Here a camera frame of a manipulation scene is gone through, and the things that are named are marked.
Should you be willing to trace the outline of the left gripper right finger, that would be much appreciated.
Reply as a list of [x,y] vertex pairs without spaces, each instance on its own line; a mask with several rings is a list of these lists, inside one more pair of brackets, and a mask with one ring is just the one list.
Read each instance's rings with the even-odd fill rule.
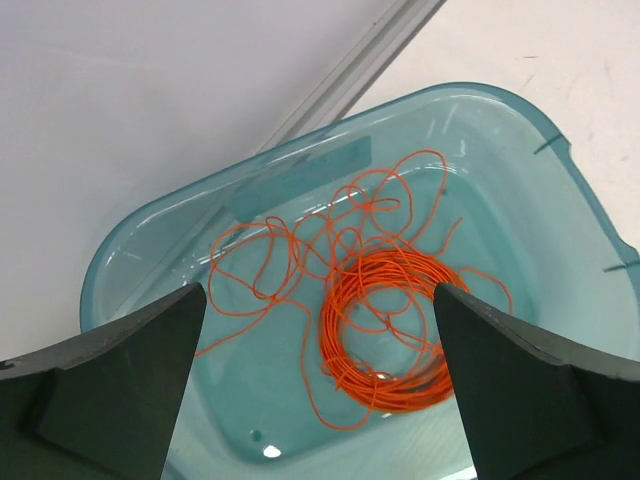
[[480,479],[636,479],[639,364],[436,287],[440,340]]

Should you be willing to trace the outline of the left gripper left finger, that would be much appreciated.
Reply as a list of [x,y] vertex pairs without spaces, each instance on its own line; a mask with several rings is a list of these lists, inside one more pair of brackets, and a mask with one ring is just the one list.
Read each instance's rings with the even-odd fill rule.
[[2,361],[2,478],[160,478],[205,309],[192,283]]

